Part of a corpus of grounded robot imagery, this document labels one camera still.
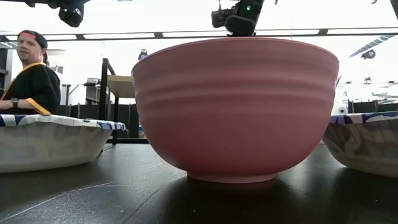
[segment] scratch on table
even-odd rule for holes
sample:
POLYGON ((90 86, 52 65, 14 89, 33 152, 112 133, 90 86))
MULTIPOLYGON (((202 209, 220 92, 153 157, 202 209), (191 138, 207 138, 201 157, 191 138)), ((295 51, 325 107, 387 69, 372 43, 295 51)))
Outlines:
POLYGON ((156 165, 154 165, 154 166, 151 166, 151 167, 149 167, 148 169, 153 168, 153 167, 159 167, 159 166, 161 166, 161 165, 163 165, 163 164, 165 164, 164 161, 162 161, 161 163, 156 164, 156 165))
POLYGON ((127 218, 126 220, 123 222, 123 224, 125 224, 127 221, 129 221, 129 219, 152 197, 154 196, 166 183, 166 181, 168 181, 170 178, 172 178, 176 173, 178 172, 178 170, 176 170, 172 175, 170 175, 165 181, 163 181, 163 183, 159 186, 159 188, 152 193, 149 197, 147 197, 127 218))
POLYGON ((136 184, 121 184, 121 185, 105 185, 105 186, 98 186, 98 187, 138 187, 136 184))
POLYGON ((15 213, 15 214, 11 215, 10 217, 7 217, 7 218, 5 218, 5 219, 3 219, 3 220, 0 220, 0 222, 4 222, 4 221, 6 221, 6 220, 8 220, 8 219, 10 219, 10 218, 16 217, 16 216, 18 216, 18 215, 20 215, 20 214, 22 214, 22 213, 25 213, 25 212, 27 212, 27 211, 29 211, 29 210, 32 210, 32 209, 35 208, 35 207, 38 207, 38 206, 40 206, 40 205, 43 205, 43 204, 45 204, 45 203, 47 203, 47 202, 49 202, 49 201, 51 201, 51 200, 53 200, 53 199, 59 198, 59 197, 65 195, 65 194, 67 194, 67 193, 75 192, 75 191, 79 191, 79 190, 90 189, 90 188, 93 188, 93 187, 99 187, 99 186, 103 186, 103 185, 107 185, 107 184, 113 184, 113 183, 114 183, 114 182, 109 182, 109 183, 99 184, 99 185, 95 185, 95 186, 91 186, 91 187, 85 187, 85 188, 82 188, 82 189, 69 190, 68 192, 62 193, 62 194, 57 195, 57 196, 55 196, 55 197, 52 197, 52 198, 50 198, 50 199, 48 199, 48 200, 45 200, 44 202, 38 203, 37 205, 34 205, 34 206, 30 207, 30 208, 27 208, 27 209, 25 209, 25 210, 23 210, 23 211, 21 211, 21 212, 15 213))
POLYGON ((68 205, 79 205, 79 203, 64 203, 64 204, 57 204, 57 206, 68 206, 68 205))
POLYGON ((144 161, 139 161, 140 164, 152 164, 153 162, 144 162, 144 161))
POLYGON ((58 196, 52 197, 52 198, 50 198, 50 199, 48 199, 48 200, 45 200, 45 201, 42 202, 42 203, 38 203, 37 205, 34 205, 34 206, 32 206, 32 207, 30 207, 30 208, 28 208, 28 209, 25 209, 25 210, 23 210, 23 211, 21 211, 21 212, 18 212, 18 213, 16 213, 16 214, 13 214, 13 215, 11 215, 10 217, 7 217, 7 218, 1 220, 0 222, 4 222, 4 221, 6 221, 6 220, 8 220, 8 219, 10 219, 10 218, 12 218, 12 217, 16 217, 17 215, 20 215, 20 214, 22 214, 22 213, 24 213, 24 212, 27 212, 27 211, 29 211, 29 210, 31 210, 31 209, 37 207, 37 206, 40 206, 40 205, 42 205, 42 204, 44 204, 44 203, 47 203, 47 202, 49 202, 49 201, 51 201, 51 200, 53 200, 53 199, 59 198, 59 197, 61 197, 62 195, 65 195, 65 194, 67 194, 67 193, 69 193, 69 192, 65 192, 65 193, 63 193, 63 194, 60 194, 60 195, 58 195, 58 196))
MULTIPOLYGON (((165 170, 168 166, 169 166, 169 165, 166 164, 166 165, 163 167, 163 169, 162 169, 161 171, 159 171, 159 173, 163 172, 163 170, 165 170)), ((151 174, 151 173, 154 173, 154 172, 158 172, 158 171, 157 171, 157 170, 152 170, 152 171, 149 171, 149 172, 140 174, 140 175, 138 175, 138 176, 136 176, 136 177, 141 177, 141 176, 143 176, 143 175, 151 174)))
POLYGON ((319 169, 324 170, 324 171, 326 171, 326 172, 328 172, 328 173, 331 173, 331 170, 330 170, 330 169, 327 169, 327 168, 325 168, 325 167, 322 167, 322 166, 320 166, 319 164, 317 164, 317 166, 318 166, 319 169))

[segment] blue patterned plate rim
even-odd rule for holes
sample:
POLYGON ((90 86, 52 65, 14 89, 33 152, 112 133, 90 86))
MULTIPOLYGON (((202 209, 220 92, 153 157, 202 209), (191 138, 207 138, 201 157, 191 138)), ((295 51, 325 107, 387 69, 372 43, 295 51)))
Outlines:
POLYGON ((92 127, 108 130, 126 130, 126 125, 120 122, 100 121, 95 119, 78 119, 58 115, 8 115, 0 114, 0 127, 22 126, 31 123, 56 123, 65 126, 92 127))
POLYGON ((361 124, 391 119, 398 119, 398 111, 340 114, 332 116, 329 122, 333 124, 361 124))

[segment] black table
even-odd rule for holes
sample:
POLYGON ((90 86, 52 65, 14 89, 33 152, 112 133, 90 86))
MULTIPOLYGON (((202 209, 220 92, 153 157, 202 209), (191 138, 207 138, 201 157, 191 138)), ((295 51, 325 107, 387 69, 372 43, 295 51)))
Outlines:
POLYGON ((325 146, 275 180, 187 178, 149 145, 118 144, 80 166, 0 174, 0 223, 398 223, 398 179, 345 168, 325 146))
MULTIPOLYGON (((98 119, 106 121, 106 120, 109 120, 108 115, 111 114, 111 98, 110 98, 111 90, 110 90, 110 88, 108 88, 108 78, 116 77, 116 74, 107 58, 102 58, 101 71, 102 72, 101 72, 101 88, 99 89, 98 119)), ((113 121, 114 122, 119 121, 119 96, 118 96, 118 94, 115 94, 115 97, 114 97, 113 121)), ((122 138, 122 139, 120 139, 120 138, 118 138, 118 131, 113 131, 112 135, 113 135, 113 138, 112 138, 112 140, 109 139, 108 143, 112 143, 113 145, 116 145, 117 143, 148 144, 147 139, 139 139, 139 138, 122 138)))

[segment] pink bowl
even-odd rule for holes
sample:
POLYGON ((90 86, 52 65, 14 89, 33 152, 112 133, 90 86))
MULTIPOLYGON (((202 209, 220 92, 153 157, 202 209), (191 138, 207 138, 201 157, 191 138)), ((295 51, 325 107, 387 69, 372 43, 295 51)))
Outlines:
POLYGON ((194 179, 248 183, 303 161, 328 126, 339 61, 297 41, 212 39, 161 50, 132 71, 145 134, 194 179))

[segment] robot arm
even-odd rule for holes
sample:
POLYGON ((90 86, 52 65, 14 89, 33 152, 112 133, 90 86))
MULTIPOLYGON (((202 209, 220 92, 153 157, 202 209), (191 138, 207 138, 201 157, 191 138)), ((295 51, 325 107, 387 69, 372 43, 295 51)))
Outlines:
POLYGON ((0 0, 9 2, 24 2, 29 7, 36 4, 47 4, 50 8, 60 8, 60 19, 71 27, 79 27, 84 17, 84 4, 90 0, 0 0))
POLYGON ((254 36, 263 3, 264 0, 240 0, 231 9, 221 9, 220 3, 218 10, 211 12, 213 27, 225 26, 230 37, 254 36))
MULTIPOLYGON (((24 2, 30 7, 35 4, 48 4, 52 9, 60 8, 59 17, 71 27, 78 27, 83 20, 84 4, 90 0, 0 0, 24 2)), ((254 29, 261 13, 264 0, 235 0, 238 3, 231 9, 221 9, 211 13, 213 27, 225 26, 230 37, 250 37, 256 35, 254 29)), ((390 0, 398 19, 398 0, 390 0)))

